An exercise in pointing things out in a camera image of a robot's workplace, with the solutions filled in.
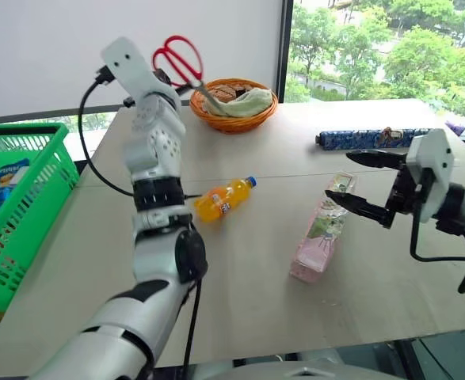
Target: scissors blade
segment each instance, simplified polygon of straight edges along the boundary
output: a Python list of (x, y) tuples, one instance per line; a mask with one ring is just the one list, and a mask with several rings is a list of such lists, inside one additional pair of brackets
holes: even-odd
[(226, 116), (230, 116), (224, 109), (223, 107), (220, 105), (220, 103), (218, 103), (218, 101), (216, 101), (215, 97), (213, 97), (208, 89), (206, 89), (204, 87), (204, 83), (200, 83), (200, 85), (198, 85), (196, 88), (195, 88), (197, 91), (199, 91), (200, 93), (202, 93), (206, 99), (209, 100), (209, 103), (211, 103), (211, 105), (213, 107), (215, 107), (216, 109), (218, 109), (222, 114), (226, 115)]

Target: bottle label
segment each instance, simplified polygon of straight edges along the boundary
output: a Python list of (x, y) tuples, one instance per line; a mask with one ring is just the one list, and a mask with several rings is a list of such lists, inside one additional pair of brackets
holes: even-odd
[(215, 205), (218, 206), (222, 215), (226, 214), (231, 209), (230, 204), (228, 202), (223, 202), (218, 194), (213, 194), (211, 198), (213, 199)]

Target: black cable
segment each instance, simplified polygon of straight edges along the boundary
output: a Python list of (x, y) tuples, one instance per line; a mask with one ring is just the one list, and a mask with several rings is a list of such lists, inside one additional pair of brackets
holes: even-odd
[(88, 148), (86, 148), (86, 142), (84, 141), (84, 132), (82, 131), (82, 114), (84, 113), (84, 105), (86, 104), (86, 101), (88, 100), (88, 97), (90, 94), (97, 88), (97, 86), (100, 85), (99, 81), (95, 81), (89, 88), (88, 90), (84, 93), (82, 99), (81, 99), (81, 104), (79, 105), (79, 111), (77, 115), (77, 127), (79, 131), (79, 138), (81, 139), (81, 145), (82, 145), (82, 150), (84, 151), (84, 157), (86, 157), (86, 163), (90, 167), (91, 171), (95, 173), (95, 175), (106, 185), (108, 185), (110, 188), (113, 188), (117, 192), (120, 192), (121, 194), (124, 194), (126, 196), (134, 196), (132, 192), (127, 192), (126, 190), (123, 190), (122, 188), (117, 187), (115, 184), (107, 180), (104, 176), (100, 174), (100, 172), (97, 170), (95, 165), (91, 161), (90, 154), (88, 153)]
[[(422, 257), (417, 255), (417, 240), (419, 234), (419, 223), (421, 221), (421, 201), (417, 201), (414, 204), (414, 220), (412, 222), (412, 234), (410, 237), (410, 255), (418, 261), (423, 263), (431, 263), (436, 261), (465, 261), (465, 257), (462, 256), (435, 256), (435, 257)], [(465, 231), (462, 232), (462, 235), (465, 239)], [(458, 292), (460, 294), (465, 293), (465, 275), (461, 284), (458, 287)]]
[(188, 368), (190, 363), (190, 352), (192, 351), (193, 333), (197, 320), (197, 312), (199, 311), (200, 290), (202, 289), (202, 279), (199, 279), (196, 284), (195, 301), (193, 302), (192, 320), (190, 321), (190, 329), (188, 331), (188, 339), (186, 340), (185, 359), (183, 360), (183, 368), (181, 370), (181, 380), (187, 380)]
[(442, 365), (442, 363), (440, 363), (440, 360), (438, 360), (436, 358), (436, 356), (431, 352), (431, 350), (429, 349), (428, 346), (426, 346), (426, 344), (424, 343), (424, 341), (422, 339), (419, 339), (418, 340), (421, 344), (422, 344), (422, 347), (424, 347), (424, 349), (428, 352), (428, 354), (433, 358), (434, 362), (437, 364), (437, 366), (444, 372), (444, 374), (448, 377), (449, 380), (454, 380), (454, 378), (452, 377), (452, 375), (448, 372), (447, 369), (445, 369), (445, 367)]

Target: green plastic basket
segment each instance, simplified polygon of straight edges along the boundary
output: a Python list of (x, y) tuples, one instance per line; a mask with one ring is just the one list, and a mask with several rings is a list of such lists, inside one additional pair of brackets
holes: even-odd
[(0, 207), (0, 311), (6, 310), (40, 244), (78, 181), (62, 123), (0, 125), (0, 166), (29, 169)]

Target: red scissors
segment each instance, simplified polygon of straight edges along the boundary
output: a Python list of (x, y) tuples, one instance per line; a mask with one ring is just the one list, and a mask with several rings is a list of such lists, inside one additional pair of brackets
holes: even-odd
[[(173, 43), (174, 41), (181, 41), (190, 46), (192, 49), (193, 53), (195, 53), (195, 56), (197, 57), (198, 61), (198, 67), (192, 67), (186, 60), (181, 57), (181, 55), (175, 51), (170, 44)], [(222, 114), (227, 115), (228, 114), (223, 110), (222, 106), (216, 101), (216, 99), (208, 92), (208, 89), (204, 86), (204, 83), (202, 82), (202, 77), (203, 77), (203, 68), (202, 68), (202, 59), (200, 58), (200, 54), (197, 51), (196, 47), (192, 44), (192, 42), (183, 36), (171, 36), (169, 37), (164, 43), (162, 47), (159, 47), (156, 49), (156, 51), (153, 53), (152, 57), (152, 63), (153, 63), (153, 68), (158, 69), (158, 65), (156, 63), (157, 58), (163, 55), (167, 62), (172, 66), (172, 68), (177, 72), (177, 74), (181, 77), (181, 79), (185, 83), (176, 83), (176, 82), (171, 82), (170, 84), (173, 86), (181, 87), (186, 85), (191, 85), (192, 88), (196, 89), (197, 91), (201, 92), (211, 103), (212, 106), (217, 108)], [(185, 71), (191, 74), (191, 77), (185, 74), (185, 71), (182, 70), (182, 68), (185, 68)]]

